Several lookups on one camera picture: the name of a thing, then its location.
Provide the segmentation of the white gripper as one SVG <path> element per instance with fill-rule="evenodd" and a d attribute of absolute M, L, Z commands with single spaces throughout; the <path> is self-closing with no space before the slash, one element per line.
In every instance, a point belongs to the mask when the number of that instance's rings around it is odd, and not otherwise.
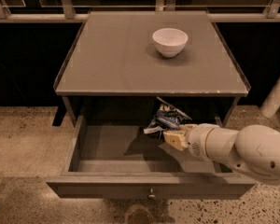
<path fill-rule="evenodd" d="M 206 153 L 207 137 L 214 129 L 215 124 L 183 124 L 179 126 L 183 131 L 165 131 L 164 141 L 179 151 L 188 148 L 189 154 L 199 161 L 210 161 Z"/>

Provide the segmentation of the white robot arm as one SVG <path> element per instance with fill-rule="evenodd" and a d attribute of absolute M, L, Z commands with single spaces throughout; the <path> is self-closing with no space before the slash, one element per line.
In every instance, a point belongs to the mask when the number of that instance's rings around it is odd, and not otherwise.
<path fill-rule="evenodd" d="M 249 125 L 236 131 L 209 123 L 187 124 L 163 136 L 167 144 L 199 161 L 216 161 L 259 182 L 280 184 L 280 132 L 270 127 Z"/>

